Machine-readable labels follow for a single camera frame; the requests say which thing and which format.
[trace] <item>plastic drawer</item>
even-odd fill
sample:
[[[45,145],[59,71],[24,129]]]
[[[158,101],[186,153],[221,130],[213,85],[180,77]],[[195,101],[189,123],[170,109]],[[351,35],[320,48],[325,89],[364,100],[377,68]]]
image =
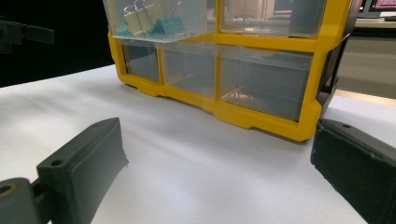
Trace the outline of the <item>plastic drawer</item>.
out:
[[[160,81],[157,50],[154,43],[144,41],[122,41],[127,73]]]
[[[206,0],[104,0],[116,38],[174,42],[208,31]]]
[[[311,53],[219,46],[219,55],[223,101],[298,120]]]
[[[246,35],[314,37],[326,0],[224,0],[220,30]]]
[[[214,95],[215,44],[161,44],[164,84],[195,92]]]

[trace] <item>black background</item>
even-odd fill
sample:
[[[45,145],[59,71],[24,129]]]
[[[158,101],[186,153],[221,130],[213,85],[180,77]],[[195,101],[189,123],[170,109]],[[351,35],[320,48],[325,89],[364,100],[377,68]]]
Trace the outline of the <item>black background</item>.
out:
[[[113,64],[100,0],[0,0],[0,16],[55,32],[54,45],[23,39],[0,54],[0,87]]]

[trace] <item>white surface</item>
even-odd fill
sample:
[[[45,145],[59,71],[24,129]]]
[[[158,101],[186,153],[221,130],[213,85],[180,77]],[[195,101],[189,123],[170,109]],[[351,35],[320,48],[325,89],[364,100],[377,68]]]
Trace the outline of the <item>white surface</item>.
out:
[[[327,118],[396,147],[396,107],[335,96]],[[153,98],[108,66],[0,89],[0,179],[35,166],[86,127],[119,117],[130,164],[92,223],[365,223],[295,144]]]

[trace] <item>yellow frame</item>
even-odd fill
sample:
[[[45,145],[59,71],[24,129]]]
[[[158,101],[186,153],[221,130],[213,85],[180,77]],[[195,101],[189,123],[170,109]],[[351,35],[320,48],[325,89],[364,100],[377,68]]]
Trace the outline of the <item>yellow frame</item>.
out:
[[[317,37],[284,38],[222,33],[219,28],[219,20],[222,18],[222,1],[217,0],[216,32],[185,40],[188,42],[206,41],[224,45],[240,45],[257,49],[284,49],[314,53],[306,83],[301,115],[297,122],[221,101],[219,96],[219,56],[216,57],[215,62],[215,94],[213,98],[210,98],[165,85],[163,83],[162,55],[158,49],[159,82],[127,74],[122,45],[111,34],[108,34],[108,40],[118,77],[123,83],[137,87],[143,93],[151,96],[171,97],[191,105],[200,106],[203,110],[213,113],[217,119],[245,129],[256,127],[301,142],[314,135],[322,110],[316,97],[323,67],[328,52],[340,45],[348,20],[356,19],[349,17],[349,10],[353,3],[354,0],[327,0]]]

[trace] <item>monitor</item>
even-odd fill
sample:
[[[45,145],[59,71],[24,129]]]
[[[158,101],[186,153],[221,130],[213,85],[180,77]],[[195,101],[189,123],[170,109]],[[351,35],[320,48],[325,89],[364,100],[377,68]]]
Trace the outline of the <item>monitor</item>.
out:
[[[382,12],[396,12],[396,0],[362,0],[359,18],[380,18]]]
[[[396,0],[372,0],[369,11],[396,11]]]

